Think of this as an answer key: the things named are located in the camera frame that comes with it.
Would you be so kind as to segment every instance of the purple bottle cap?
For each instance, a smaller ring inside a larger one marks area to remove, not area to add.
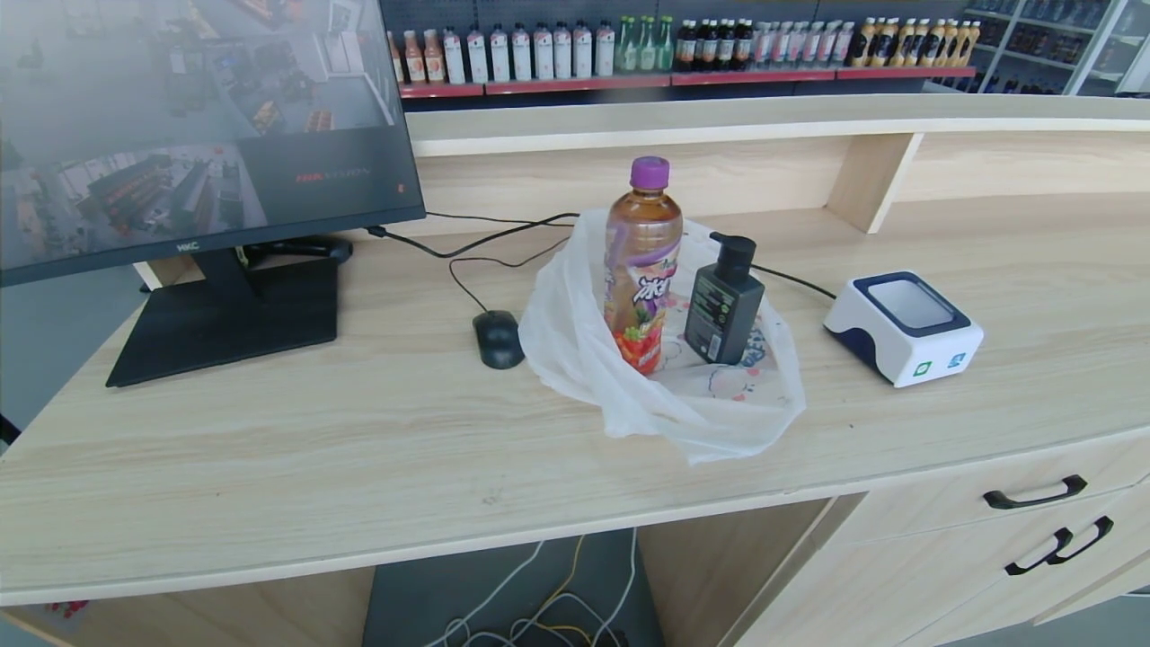
[[[631,162],[631,186],[636,188],[666,188],[670,178],[670,162],[653,155],[635,157]]]

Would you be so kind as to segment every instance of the white plastic bag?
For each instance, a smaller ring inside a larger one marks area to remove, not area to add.
[[[690,463],[759,454],[806,409],[795,341],[762,298],[741,365],[706,364],[683,341],[695,274],[719,255],[711,229],[687,221],[659,370],[622,359],[603,318],[605,209],[583,213],[544,265],[520,323],[531,370],[562,395],[597,405],[608,437],[660,434]]]

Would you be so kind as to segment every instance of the black computer mouse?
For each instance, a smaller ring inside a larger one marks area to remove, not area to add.
[[[519,322],[506,309],[489,309],[471,318],[475,338],[480,345],[480,360],[500,371],[519,367],[523,362],[523,348],[519,346]]]

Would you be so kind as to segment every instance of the drawer handle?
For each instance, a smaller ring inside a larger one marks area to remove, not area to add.
[[[1051,567],[1057,567],[1058,564],[1065,564],[1066,562],[1070,562],[1074,557],[1078,557],[1079,555],[1086,553],[1088,548],[1102,541],[1102,538],[1106,537],[1107,534],[1110,534],[1110,531],[1114,530],[1114,522],[1110,517],[1099,517],[1098,521],[1094,523],[1094,527],[1098,529],[1098,537],[1091,539],[1090,544],[1087,544],[1082,548],[1079,548],[1078,550],[1065,557],[1058,554],[1058,552],[1065,547],[1059,548],[1058,550],[1051,553],[1049,557],[1046,557],[1046,563],[1050,564]]]
[[[1056,494],[1053,496],[1048,496],[1045,499],[1034,499],[1030,501],[1014,501],[1013,499],[1003,494],[1003,491],[995,490],[982,495],[982,499],[987,500],[987,506],[990,506],[995,510],[1017,510],[1018,508],[1029,508],[1032,506],[1042,506],[1043,503],[1053,503],[1055,501],[1063,501],[1064,499],[1070,499],[1072,496],[1082,494],[1086,490],[1086,479],[1078,475],[1071,475],[1063,479],[1063,484],[1066,485],[1066,492],[1061,494]]]
[[[1053,550],[1046,553],[1042,557],[1038,557],[1029,567],[1019,567],[1018,562],[1011,562],[1010,564],[1006,564],[1006,575],[1023,576],[1033,571],[1034,569],[1037,569],[1038,567],[1048,563],[1051,557],[1058,555],[1059,550],[1070,546],[1072,539],[1074,539],[1074,533],[1072,533],[1070,529],[1059,529],[1057,532],[1055,532],[1055,540],[1057,541],[1057,546],[1055,546]]]

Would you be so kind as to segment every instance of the surveillance camera footage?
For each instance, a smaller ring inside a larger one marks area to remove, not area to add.
[[[0,13],[0,269],[419,203],[374,0]]]

